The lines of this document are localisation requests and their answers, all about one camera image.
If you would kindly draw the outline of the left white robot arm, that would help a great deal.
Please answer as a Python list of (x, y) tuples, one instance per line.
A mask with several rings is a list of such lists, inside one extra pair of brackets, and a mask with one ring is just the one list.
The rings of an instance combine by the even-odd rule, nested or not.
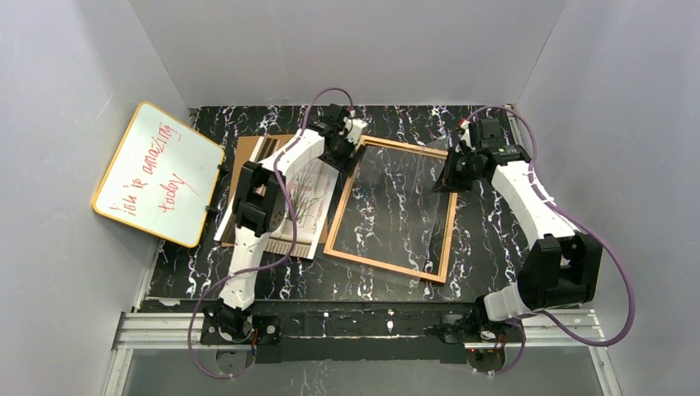
[(331, 105), (318, 120), (304, 120), (276, 152), (242, 166), (229, 211), (234, 221), (233, 256), (219, 297), (214, 307), (206, 310), (216, 331), (235, 341), (252, 335), (249, 309), (269, 239), (285, 221), (291, 224), (291, 236), (298, 236), (290, 182), (314, 160), (339, 171), (345, 169), (367, 126), (351, 108)]

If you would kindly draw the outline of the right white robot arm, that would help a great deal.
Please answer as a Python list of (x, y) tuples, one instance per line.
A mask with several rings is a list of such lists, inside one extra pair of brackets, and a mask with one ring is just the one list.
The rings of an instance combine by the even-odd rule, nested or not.
[(479, 297), (448, 329), (476, 335), (509, 319), (582, 304), (594, 297), (603, 247), (554, 210), (540, 189), (531, 157), (520, 145), (449, 149), (435, 192), (462, 192), (485, 179), (506, 200), (528, 243), (516, 281)]

